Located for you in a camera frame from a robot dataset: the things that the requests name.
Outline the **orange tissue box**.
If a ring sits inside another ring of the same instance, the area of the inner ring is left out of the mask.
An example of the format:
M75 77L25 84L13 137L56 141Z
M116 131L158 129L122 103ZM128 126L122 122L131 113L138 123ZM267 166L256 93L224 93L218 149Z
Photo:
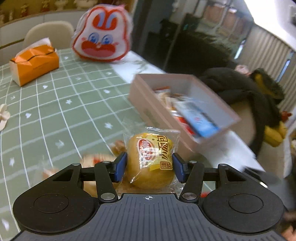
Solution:
M59 68L59 56L49 38L43 38L20 51L9 62L11 78L22 87Z

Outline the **beige chair right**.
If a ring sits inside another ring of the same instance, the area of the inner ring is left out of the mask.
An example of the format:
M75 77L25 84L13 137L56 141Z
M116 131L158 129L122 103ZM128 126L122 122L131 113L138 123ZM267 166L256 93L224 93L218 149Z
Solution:
M23 48L44 39L49 38L52 46L58 50L70 48L74 35L74 28L67 21L51 21L38 24L31 28L23 41Z

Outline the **blue seaweed snack bag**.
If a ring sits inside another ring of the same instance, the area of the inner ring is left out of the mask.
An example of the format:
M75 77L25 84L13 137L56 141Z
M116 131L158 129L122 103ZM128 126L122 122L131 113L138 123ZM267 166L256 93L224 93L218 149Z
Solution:
M214 121L191 100L175 101L174 107L200 137L209 138L220 131Z

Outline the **small bread bun packet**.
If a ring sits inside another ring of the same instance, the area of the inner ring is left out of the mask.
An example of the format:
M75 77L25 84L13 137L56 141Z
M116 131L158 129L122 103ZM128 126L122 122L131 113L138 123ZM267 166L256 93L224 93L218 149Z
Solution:
M180 131L144 126L127 118L122 125L126 180L142 190L168 187L175 178L172 155L178 149Z

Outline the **green checked tablecloth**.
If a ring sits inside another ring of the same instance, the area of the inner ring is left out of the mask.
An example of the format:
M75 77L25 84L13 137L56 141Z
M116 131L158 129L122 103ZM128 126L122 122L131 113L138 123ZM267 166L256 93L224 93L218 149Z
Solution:
M1 131L1 240L19 232L13 203L42 180L44 169L110 154L110 144L122 138L122 121L142 122L128 101L130 82L139 73L160 73L135 53L115 64L82 61L71 50L58 54L58 69L23 87L8 64L1 66L1 103L11 114Z

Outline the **cream cartoon canvas bag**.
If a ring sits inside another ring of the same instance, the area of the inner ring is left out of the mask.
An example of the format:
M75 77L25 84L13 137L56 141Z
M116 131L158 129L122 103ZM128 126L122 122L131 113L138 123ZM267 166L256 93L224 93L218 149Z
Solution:
M11 114L7 111L7 105L6 104L1 104L0 107L0 131L2 131L9 118L11 117Z

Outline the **pink cardboard box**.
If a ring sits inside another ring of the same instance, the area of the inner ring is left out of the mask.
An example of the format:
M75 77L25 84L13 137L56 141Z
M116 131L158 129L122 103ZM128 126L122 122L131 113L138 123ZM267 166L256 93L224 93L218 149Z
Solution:
M178 154L186 161L241 120L193 75L137 74L129 100L148 126L180 131Z

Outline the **red white rabbit bag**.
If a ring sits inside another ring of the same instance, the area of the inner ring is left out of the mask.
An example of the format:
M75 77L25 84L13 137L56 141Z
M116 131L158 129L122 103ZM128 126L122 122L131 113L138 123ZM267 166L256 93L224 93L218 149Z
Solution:
M118 61L131 49L132 29L132 17L124 5L98 4L78 21L71 47L83 59Z

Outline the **round rice cracker packet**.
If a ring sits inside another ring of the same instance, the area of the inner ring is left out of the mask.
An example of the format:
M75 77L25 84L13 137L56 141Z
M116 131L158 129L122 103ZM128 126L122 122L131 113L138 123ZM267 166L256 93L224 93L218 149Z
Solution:
M86 154L81 160L81 166L86 170L83 178L83 189L92 197L98 197L97 188L103 184L112 183L116 189L122 182L112 182L112 162L122 153L126 152L125 144L117 140L110 144L112 154Z

